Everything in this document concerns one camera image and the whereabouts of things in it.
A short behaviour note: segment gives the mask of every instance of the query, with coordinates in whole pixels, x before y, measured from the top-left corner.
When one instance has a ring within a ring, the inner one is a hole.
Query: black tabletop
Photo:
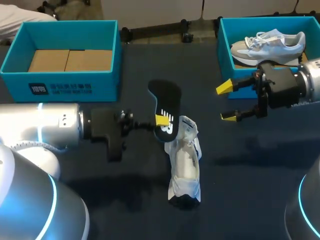
[[[83,141],[58,158],[61,181],[88,206],[89,239],[286,239],[286,201],[320,153],[320,105],[271,110],[239,123],[221,120],[220,112],[254,101],[217,96],[216,45],[197,43],[125,45],[120,101],[108,105],[150,120],[154,99],[147,86],[155,78],[181,87],[181,114],[198,125],[201,205],[181,211],[168,204],[170,163],[152,133],[132,132],[120,163],[108,163],[103,144]],[[0,89],[1,102],[10,102],[2,83]]]

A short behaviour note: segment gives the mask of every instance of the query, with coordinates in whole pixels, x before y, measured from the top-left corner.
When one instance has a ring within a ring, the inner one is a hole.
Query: new balance logo
[[[168,112],[164,111],[163,109],[161,109],[161,115],[162,116],[165,116],[165,117],[168,117],[169,118],[169,121],[170,121],[170,124],[169,126],[161,126],[161,130],[163,132],[166,132],[167,134],[172,134],[173,132],[173,124],[172,122],[174,121],[174,116],[171,116],[171,114],[169,114]]]

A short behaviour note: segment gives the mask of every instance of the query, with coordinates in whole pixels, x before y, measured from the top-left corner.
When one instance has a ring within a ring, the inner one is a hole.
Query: logo on box
[[[29,88],[33,95],[49,95],[44,83],[29,83]]]

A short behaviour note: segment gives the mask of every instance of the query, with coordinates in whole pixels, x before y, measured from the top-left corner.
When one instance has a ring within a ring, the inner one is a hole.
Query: sneaker
[[[196,123],[180,116],[176,139],[164,144],[171,162],[168,200],[181,209],[197,207],[201,202],[199,159],[202,152],[197,134]]]
[[[277,29],[258,32],[256,37],[245,37],[231,46],[233,58],[242,64],[256,66],[263,61],[280,65],[297,66],[306,46],[306,36],[286,35]]]

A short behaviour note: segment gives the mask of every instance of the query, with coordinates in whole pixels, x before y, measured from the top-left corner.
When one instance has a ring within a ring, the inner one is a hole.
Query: cardboard box
[[[241,67],[234,63],[230,45],[244,40],[245,37],[254,37],[258,32],[269,32],[277,29],[281,33],[295,35],[305,34],[305,55],[303,61],[320,58],[320,25],[313,16],[281,16],[281,17],[239,17],[222,18],[218,32],[217,56],[224,81],[229,78],[241,79],[252,75],[256,68]],[[251,87],[231,92],[229,99],[254,99],[256,92]]]
[[[24,22],[0,69],[15,102],[115,102],[117,21]]]
[[[36,50],[29,73],[110,71],[111,50]]]

